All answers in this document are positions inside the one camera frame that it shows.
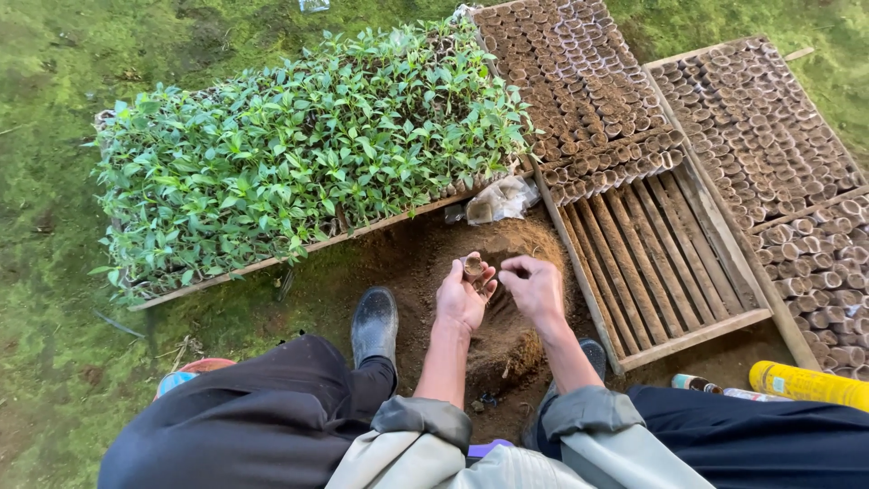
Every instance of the black boot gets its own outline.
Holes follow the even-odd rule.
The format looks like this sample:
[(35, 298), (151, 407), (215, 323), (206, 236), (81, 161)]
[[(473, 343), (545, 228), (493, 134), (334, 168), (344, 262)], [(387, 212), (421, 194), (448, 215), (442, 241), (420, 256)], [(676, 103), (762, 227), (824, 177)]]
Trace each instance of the black boot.
[[(582, 352), (586, 354), (588, 362), (592, 364), (594, 371), (597, 372), (598, 377), (600, 377), (600, 380), (602, 381), (604, 376), (607, 374), (607, 354), (604, 352), (603, 346), (600, 346), (598, 342), (591, 338), (583, 338), (580, 340), (580, 348), (582, 348)], [(537, 411), (534, 413), (534, 417), (525, 425), (525, 429), (522, 430), (522, 446), (528, 450), (542, 452), (550, 459), (561, 460), (560, 445), (552, 445), (551, 443), (546, 442), (544, 446), (541, 446), (543, 445), (541, 440), (546, 437), (546, 435), (542, 433), (543, 427), (541, 426), (541, 416), (557, 397), (558, 389), (553, 380), (552, 384), (549, 384), (549, 389), (547, 390), (546, 395), (543, 396), (540, 405), (537, 406)], [(558, 452), (557, 457), (554, 456), (554, 453), (551, 453), (551, 451), (554, 450), (557, 450)]]
[(353, 363), (359, 368), (369, 357), (384, 357), (395, 368), (395, 335), (398, 333), (398, 307), (392, 292), (386, 287), (371, 287), (359, 299), (353, 323), (350, 326), (350, 343), (353, 346)]

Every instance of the grass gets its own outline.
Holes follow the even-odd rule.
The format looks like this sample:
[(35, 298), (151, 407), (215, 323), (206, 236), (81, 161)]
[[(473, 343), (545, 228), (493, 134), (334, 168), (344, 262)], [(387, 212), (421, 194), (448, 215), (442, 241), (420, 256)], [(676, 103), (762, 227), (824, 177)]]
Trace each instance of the grass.
[[(766, 33), (855, 156), (869, 157), (869, 17), (857, 0), (610, 1), (641, 61)], [(185, 334), (209, 356), (249, 358), (300, 329), (348, 350), (346, 311), (330, 284), (352, 278), (355, 242), (318, 251), (276, 305), (273, 267), (155, 309), (109, 304), (96, 241), (105, 216), (89, 177), (97, 154), (80, 147), (93, 114), (154, 83), (207, 86), (246, 67), (274, 65), (322, 29), (354, 32), (444, 17), (444, 0), (333, 0), (303, 15), (269, 0), (0, 0), (0, 488), (93, 487), (99, 459), (147, 405)], [(38, 226), (53, 229), (37, 232)], [(92, 309), (146, 340), (118, 331)]]

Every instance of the yellow bottle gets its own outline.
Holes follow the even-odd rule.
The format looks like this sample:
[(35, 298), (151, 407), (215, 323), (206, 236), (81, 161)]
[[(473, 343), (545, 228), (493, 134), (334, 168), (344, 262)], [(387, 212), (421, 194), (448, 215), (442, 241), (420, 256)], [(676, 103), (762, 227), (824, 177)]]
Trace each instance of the yellow bottle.
[(765, 360), (754, 364), (748, 380), (757, 392), (849, 405), (869, 412), (869, 382)]

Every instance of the hand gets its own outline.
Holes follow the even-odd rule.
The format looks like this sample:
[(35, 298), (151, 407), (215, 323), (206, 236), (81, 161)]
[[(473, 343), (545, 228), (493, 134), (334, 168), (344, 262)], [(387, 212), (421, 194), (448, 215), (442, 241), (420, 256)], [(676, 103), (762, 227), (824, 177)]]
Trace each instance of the hand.
[[(469, 256), (479, 257), (480, 253), (474, 251)], [(494, 267), (486, 262), (481, 262), (483, 273), (482, 281), (486, 282), (494, 277)], [(465, 332), (470, 333), (480, 327), (483, 322), (483, 312), (486, 303), (492, 297), (498, 286), (496, 280), (491, 280), (476, 291), (474, 286), (463, 279), (465, 267), (460, 260), (453, 260), (453, 268), (449, 275), (443, 279), (441, 288), (437, 290), (437, 318), (438, 320), (452, 319)]]
[(564, 282), (555, 265), (528, 255), (513, 257), (501, 263), (498, 278), (538, 329), (564, 321)]

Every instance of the person's left hand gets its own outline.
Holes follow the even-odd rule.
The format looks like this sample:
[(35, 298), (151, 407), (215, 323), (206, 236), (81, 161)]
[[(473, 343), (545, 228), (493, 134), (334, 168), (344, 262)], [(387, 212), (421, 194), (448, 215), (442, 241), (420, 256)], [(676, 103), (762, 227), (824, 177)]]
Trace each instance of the person's left hand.
[[(469, 257), (479, 257), (480, 253), (474, 251)], [(481, 262), (483, 282), (494, 277), (494, 267), (486, 262)], [(437, 317), (438, 319), (452, 319), (468, 333), (473, 332), (483, 322), (483, 312), (486, 303), (492, 297), (497, 280), (489, 280), (486, 285), (476, 291), (474, 286), (463, 279), (465, 267), (460, 260), (453, 260), (453, 268), (449, 275), (443, 279), (441, 288), (437, 290)]]

